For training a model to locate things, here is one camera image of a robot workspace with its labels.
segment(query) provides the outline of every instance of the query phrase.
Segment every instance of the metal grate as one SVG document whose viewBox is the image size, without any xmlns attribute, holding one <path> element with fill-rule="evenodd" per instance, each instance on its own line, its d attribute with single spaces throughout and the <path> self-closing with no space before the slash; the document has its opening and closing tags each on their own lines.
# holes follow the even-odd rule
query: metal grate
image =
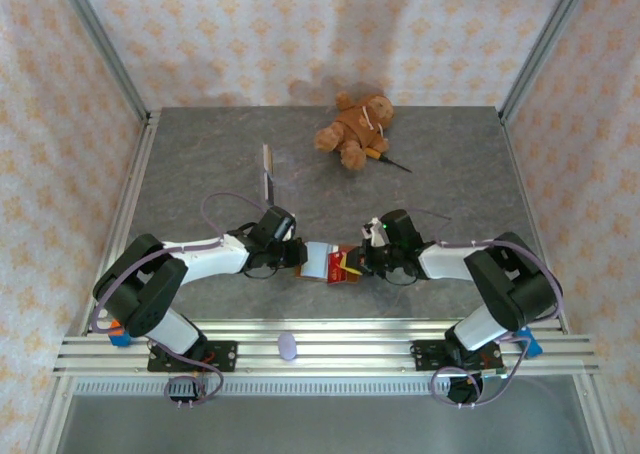
<svg viewBox="0 0 640 454">
<path fill-rule="evenodd" d="M 165 382 L 140 378 L 86 378 L 76 385 L 76 395 L 162 395 Z M 436 382 L 438 394 L 449 392 L 448 379 Z M 192 394 L 189 381 L 175 383 L 170 390 L 172 395 Z M 398 379 L 279 379 L 279 378 L 226 378 L 221 391 L 231 396 L 415 396 L 429 394 L 429 379 L 425 376 Z"/>
</svg>

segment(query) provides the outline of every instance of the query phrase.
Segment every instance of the patterned wall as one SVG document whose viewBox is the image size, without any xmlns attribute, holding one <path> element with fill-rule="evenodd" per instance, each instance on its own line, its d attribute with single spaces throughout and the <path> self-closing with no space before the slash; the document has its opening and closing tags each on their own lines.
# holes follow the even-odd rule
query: patterned wall
<svg viewBox="0 0 640 454">
<path fill-rule="evenodd" d="M 2 453 L 29 441 L 137 131 L 66 0 L 0 0 Z"/>
<path fill-rule="evenodd" d="M 640 0 L 583 0 L 511 126 L 572 328 L 640 445 Z"/>
<path fill-rule="evenodd" d="M 91 0 L 150 109 L 500 106 L 557 0 Z"/>
</svg>

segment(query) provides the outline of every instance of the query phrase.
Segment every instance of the screwdriver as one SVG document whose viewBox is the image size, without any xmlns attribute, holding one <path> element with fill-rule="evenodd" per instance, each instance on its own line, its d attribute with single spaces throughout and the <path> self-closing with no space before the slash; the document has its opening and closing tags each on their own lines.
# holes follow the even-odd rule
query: screwdriver
<svg viewBox="0 0 640 454">
<path fill-rule="evenodd" d="M 401 166 L 397 162 L 393 162 L 387 156 L 385 156 L 384 154 L 379 153 L 375 149 L 371 149 L 370 147 L 367 147 L 367 148 L 365 148 L 364 152 L 367 154 L 367 156 L 369 156 L 372 159 L 375 159 L 376 161 L 384 162 L 385 164 L 393 164 L 394 166 L 399 167 L 400 169 L 403 169 L 403 170 L 405 170 L 407 172 L 413 173 L 411 170 L 407 169 L 404 166 Z"/>
</svg>

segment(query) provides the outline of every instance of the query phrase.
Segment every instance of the black bracket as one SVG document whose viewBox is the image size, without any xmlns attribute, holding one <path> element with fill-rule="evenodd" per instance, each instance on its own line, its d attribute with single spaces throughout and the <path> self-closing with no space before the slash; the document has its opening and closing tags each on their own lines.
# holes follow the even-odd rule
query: black bracket
<svg viewBox="0 0 640 454">
<path fill-rule="evenodd" d="M 466 371 L 504 369 L 502 353 L 495 342 L 469 352 L 446 340 L 417 340 L 411 343 L 411 356 L 416 371 L 435 371 L 441 367 L 459 367 Z"/>
<path fill-rule="evenodd" d="M 221 372 L 235 371 L 237 359 L 238 343 L 236 341 L 205 341 L 203 344 L 203 356 L 200 362 L 210 364 Z M 204 368 L 178 361 L 158 346 L 151 348 L 147 370 L 149 372 L 193 372 L 198 370 L 208 372 Z"/>
</svg>

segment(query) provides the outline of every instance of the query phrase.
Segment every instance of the teddy bear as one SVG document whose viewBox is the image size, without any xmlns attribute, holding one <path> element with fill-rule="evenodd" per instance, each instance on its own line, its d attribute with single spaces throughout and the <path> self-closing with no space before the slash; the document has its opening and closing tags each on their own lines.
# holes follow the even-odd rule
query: teddy bear
<svg viewBox="0 0 640 454">
<path fill-rule="evenodd" d="M 389 142 L 384 130 L 391 125 L 393 105 L 380 94 L 373 94 L 353 102 L 346 92 L 336 95 L 340 111 L 329 127 L 319 130 L 315 137 L 316 149 L 323 152 L 338 151 L 347 169 L 360 170 L 367 161 L 365 148 L 384 153 Z"/>
</svg>

